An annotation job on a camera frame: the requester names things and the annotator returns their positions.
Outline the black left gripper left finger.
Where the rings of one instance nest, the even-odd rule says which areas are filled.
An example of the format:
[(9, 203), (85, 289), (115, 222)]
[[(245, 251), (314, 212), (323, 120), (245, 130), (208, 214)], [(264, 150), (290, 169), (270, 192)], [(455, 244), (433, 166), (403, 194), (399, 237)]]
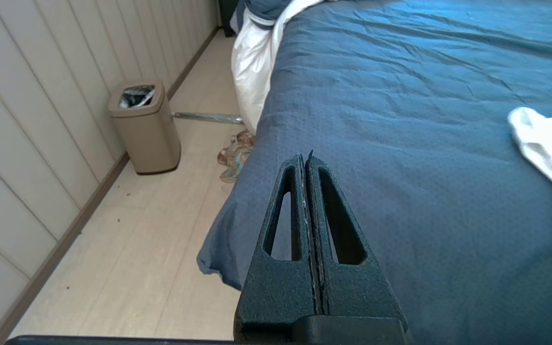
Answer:
[[(291, 199), (289, 261), (272, 257), (285, 194)], [(304, 157), (294, 155), (278, 171), (241, 289), (234, 314), (237, 343), (292, 342), (295, 322), (318, 312), (305, 201)]]

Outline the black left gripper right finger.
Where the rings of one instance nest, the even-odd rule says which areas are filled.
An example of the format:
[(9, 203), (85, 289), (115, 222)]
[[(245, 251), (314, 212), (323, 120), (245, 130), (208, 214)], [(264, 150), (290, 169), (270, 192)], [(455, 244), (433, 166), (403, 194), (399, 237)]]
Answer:
[(309, 344), (405, 344), (407, 320), (340, 186), (309, 155), (305, 184), (315, 314)]

